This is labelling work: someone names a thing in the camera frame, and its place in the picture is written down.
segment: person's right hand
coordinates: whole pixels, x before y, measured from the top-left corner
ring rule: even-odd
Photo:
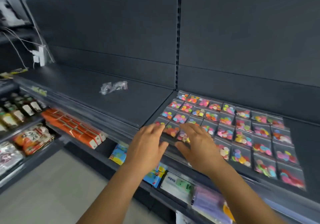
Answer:
[[[176,142],[175,146],[195,170],[210,175],[212,171],[218,170],[225,164],[213,139],[205,129],[194,124],[180,124],[180,128],[190,139],[190,149],[180,141]]]

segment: floor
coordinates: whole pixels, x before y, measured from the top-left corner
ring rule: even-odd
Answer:
[[[61,150],[0,195],[1,224],[72,224],[107,180]],[[132,200],[124,224],[165,222]]]

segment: white cable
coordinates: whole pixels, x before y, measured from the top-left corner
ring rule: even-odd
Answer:
[[[28,48],[27,48],[27,46],[24,44],[24,42],[22,41],[22,39],[20,39],[20,37],[18,37],[18,35],[14,32],[14,31],[12,31],[12,30],[10,30],[10,29],[7,29],[6,27],[4,27],[6,30],[7,30],[7,32],[9,32],[11,35],[13,35],[14,37],[16,37],[16,38],[18,38],[21,42],[22,42],[22,44],[23,44],[23,46],[26,48],[26,50],[28,50],[29,52],[31,52]]]
[[[13,42],[10,40],[10,38],[9,38],[4,32],[2,32],[2,33],[3,33],[3,35],[5,35],[5,37],[10,41],[10,43],[11,43],[12,46],[14,47],[14,49],[15,49],[15,51],[17,52],[19,58],[21,59],[21,62],[22,62],[22,64],[23,64],[23,66],[24,66],[26,69],[28,69],[28,68],[24,65],[24,62],[23,62],[23,60],[22,60],[22,58],[21,58],[18,50],[17,50],[16,47],[14,46]]]
[[[5,27],[5,29],[8,30],[8,31],[12,31],[12,32],[15,34],[15,37],[18,38],[21,42],[22,42],[22,41],[30,42],[30,41],[23,40],[23,39],[21,39],[20,37],[18,37],[18,35],[17,35],[13,30],[11,30],[11,29],[9,29],[9,28],[6,28],[6,27]],[[52,62],[54,61],[54,60],[52,59],[51,54],[50,54],[49,50],[47,49],[47,46],[46,46],[46,45],[41,45],[41,44],[35,43],[35,42],[30,42],[30,43],[37,44],[37,45],[39,45],[39,46],[43,46],[43,47],[46,49],[46,51],[48,52],[51,61],[52,61]]]

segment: dark gray panel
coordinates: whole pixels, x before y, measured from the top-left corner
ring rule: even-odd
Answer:
[[[320,0],[182,0],[179,64],[320,86]]]
[[[312,109],[320,104],[320,88],[183,65],[178,74],[180,90],[320,123]]]
[[[175,65],[123,56],[50,46],[57,63],[113,74],[170,88],[175,86]]]
[[[110,117],[140,128],[171,94],[171,89],[128,81],[128,89],[102,95],[103,83],[123,78],[65,65],[51,64],[19,74],[54,92],[88,105]]]
[[[177,0],[27,0],[49,44],[175,64]]]

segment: plastic bag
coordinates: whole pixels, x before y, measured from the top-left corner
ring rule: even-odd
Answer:
[[[112,85],[111,82],[102,84],[100,93],[102,95],[106,95],[108,93],[117,91],[117,90],[126,90],[128,88],[128,82],[127,81],[118,81]]]

